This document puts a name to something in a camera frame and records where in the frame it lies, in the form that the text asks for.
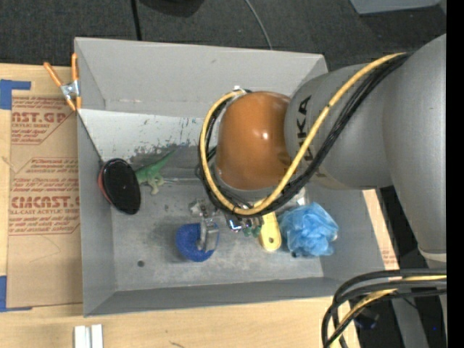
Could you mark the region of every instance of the orange object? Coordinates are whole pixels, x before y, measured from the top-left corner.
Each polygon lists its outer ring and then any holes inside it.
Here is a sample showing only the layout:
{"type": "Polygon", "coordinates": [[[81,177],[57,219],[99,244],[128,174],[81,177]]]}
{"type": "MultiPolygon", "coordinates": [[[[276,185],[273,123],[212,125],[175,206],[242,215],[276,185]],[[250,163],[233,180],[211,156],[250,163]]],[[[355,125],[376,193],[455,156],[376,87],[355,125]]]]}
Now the orange object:
{"type": "Polygon", "coordinates": [[[283,124],[290,98],[269,91],[241,96],[227,108],[220,122],[216,173],[235,189],[275,186],[291,158],[283,124]]]}

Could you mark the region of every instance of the orange clip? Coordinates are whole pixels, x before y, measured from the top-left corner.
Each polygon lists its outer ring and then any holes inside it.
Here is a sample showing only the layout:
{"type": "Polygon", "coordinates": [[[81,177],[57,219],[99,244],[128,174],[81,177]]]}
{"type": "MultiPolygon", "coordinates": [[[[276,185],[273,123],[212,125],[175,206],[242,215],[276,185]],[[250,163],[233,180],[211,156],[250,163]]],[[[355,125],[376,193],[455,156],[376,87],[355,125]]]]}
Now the orange clip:
{"type": "Polygon", "coordinates": [[[76,108],[81,108],[82,106],[82,98],[78,95],[78,81],[79,81],[79,69],[77,63],[78,56],[74,53],[71,56],[71,74],[72,74],[72,83],[64,84],[61,79],[59,78],[57,72],[54,68],[48,63],[44,62],[43,66],[50,74],[51,79],[53,82],[61,89],[62,93],[65,95],[67,105],[75,111],[76,108]],[[75,105],[73,103],[73,98],[71,94],[75,96],[75,105]]]}

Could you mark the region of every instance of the gray bin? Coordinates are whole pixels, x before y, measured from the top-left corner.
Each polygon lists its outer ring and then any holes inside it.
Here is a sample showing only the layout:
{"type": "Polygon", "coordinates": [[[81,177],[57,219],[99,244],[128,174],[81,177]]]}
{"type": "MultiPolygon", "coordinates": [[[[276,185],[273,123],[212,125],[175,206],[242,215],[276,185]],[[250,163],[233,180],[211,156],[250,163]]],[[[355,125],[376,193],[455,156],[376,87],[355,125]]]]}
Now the gray bin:
{"type": "Polygon", "coordinates": [[[234,86],[291,96],[327,72],[319,54],[76,38],[83,108],[78,146],[84,315],[269,302],[331,295],[357,274],[384,269],[361,191],[308,186],[340,226],[335,254],[293,258],[220,223],[206,262],[175,248],[180,225],[198,222],[188,205],[205,198],[194,176],[199,127],[234,86]],[[102,161],[134,167],[178,149],[159,193],[142,186],[141,209],[112,208],[96,183],[102,161]]]}

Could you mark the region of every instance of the blue tape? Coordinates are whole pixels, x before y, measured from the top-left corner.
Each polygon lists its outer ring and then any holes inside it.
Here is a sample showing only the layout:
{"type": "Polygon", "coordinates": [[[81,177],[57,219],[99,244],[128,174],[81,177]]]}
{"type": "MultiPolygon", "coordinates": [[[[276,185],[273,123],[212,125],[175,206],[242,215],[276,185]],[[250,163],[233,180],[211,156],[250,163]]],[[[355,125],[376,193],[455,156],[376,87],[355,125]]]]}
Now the blue tape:
{"type": "Polygon", "coordinates": [[[30,308],[7,308],[7,277],[0,276],[0,313],[13,310],[29,310],[30,308]]]}
{"type": "Polygon", "coordinates": [[[0,80],[0,109],[11,110],[13,90],[30,90],[30,81],[0,80]]]}
{"type": "Polygon", "coordinates": [[[204,252],[198,250],[196,242],[200,238],[200,223],[184,224],[175,233],[175,245],[179,252],[187,259],[194,262],[208,260],[215,250],[204,252]]]}

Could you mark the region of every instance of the blue plastic bag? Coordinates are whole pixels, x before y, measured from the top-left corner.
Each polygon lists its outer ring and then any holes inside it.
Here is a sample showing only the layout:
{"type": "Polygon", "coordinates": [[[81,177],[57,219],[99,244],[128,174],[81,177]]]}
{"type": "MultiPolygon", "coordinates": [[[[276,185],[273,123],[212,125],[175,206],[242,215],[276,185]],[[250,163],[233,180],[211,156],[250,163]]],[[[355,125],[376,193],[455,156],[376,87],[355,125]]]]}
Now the blue plastic bag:
{"type": "Polygon", "coordinates": [[[339,230],[334,219],[316,202],[284,212],[278,218],[282,237],[295,257],[332,255],[339,230]]]}

